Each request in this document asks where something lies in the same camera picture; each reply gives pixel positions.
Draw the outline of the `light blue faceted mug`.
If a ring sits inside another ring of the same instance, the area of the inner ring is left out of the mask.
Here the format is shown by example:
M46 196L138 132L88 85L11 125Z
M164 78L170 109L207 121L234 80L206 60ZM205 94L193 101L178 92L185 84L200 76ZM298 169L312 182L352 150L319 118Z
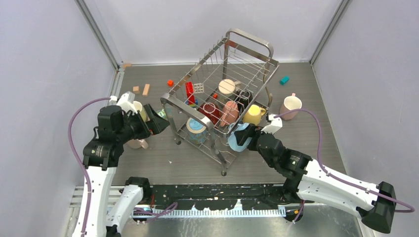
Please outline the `light blue faceted mug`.
M249 126L249 123L238 124L237 127L234 129L234 131L230 134L230 136L228 137L228 145L232 150L236 152L243 152L247 148L247 146L250 144L251 137L247 138L247 140L242 146L239 146L237 143L236 136L235 136L236 131L245 130L248 126Z

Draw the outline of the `pale yellow faceted mug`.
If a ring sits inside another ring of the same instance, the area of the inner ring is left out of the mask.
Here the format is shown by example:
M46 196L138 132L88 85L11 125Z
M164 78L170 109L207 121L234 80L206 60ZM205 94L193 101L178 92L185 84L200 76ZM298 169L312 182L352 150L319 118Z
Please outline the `pale yellow faceted mug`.
M133 105L134 105L135 109L139 112L139 114L142 117L142 119L144 121L147 121L148 116L147 116L147 113L146 113L143 105L140 102L138 102L138 101L134 101L133 102Z

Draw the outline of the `iridescent pink mug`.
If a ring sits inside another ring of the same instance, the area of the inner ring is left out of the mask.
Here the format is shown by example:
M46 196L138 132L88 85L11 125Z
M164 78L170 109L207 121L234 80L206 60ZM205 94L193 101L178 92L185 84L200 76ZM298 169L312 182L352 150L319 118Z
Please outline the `iridescent pink mug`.
M132 149L147 149L149 147L145 139L132 139L126 143Z

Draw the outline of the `pink faceted mug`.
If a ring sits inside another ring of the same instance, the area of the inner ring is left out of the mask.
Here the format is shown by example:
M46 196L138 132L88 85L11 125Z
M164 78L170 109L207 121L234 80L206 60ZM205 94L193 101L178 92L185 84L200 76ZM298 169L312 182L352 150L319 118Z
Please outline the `pink faceted mug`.
M295 109L301 109L302 101L296 97L295 93L292 93L290 96L287 96L281 105L280 114L284 114L285 112L289 112ZM282 120L292 120L298 112L291 112L286 115L282 115Z

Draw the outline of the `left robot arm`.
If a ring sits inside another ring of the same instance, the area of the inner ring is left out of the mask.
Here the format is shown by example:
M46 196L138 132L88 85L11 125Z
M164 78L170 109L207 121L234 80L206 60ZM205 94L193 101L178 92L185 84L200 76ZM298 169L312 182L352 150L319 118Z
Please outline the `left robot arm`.
M118 105L100 109L98 125L93 129L94 137L84 147L83 159L78 160L84 172L84 193L73 236L120 237L135 206L151 200L149 180L129 177L122 196L112 209L108 208L112 181L124 152L124 144L159 134L169 126L169 122L149 104L144 109L149 121L144 121L134 111L123 111Z

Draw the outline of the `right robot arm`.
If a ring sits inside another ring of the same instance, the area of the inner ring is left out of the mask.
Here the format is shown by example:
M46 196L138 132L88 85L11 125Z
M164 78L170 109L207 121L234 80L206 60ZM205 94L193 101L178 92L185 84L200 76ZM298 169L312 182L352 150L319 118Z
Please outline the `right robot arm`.
M286 148L272 133L253 124L234 131L228 144L258 152L269 167L284 176L282 196L287 202L323 203L352 214L377 232L391 232L396 207L391 184L368 183L321 166L316 159Z

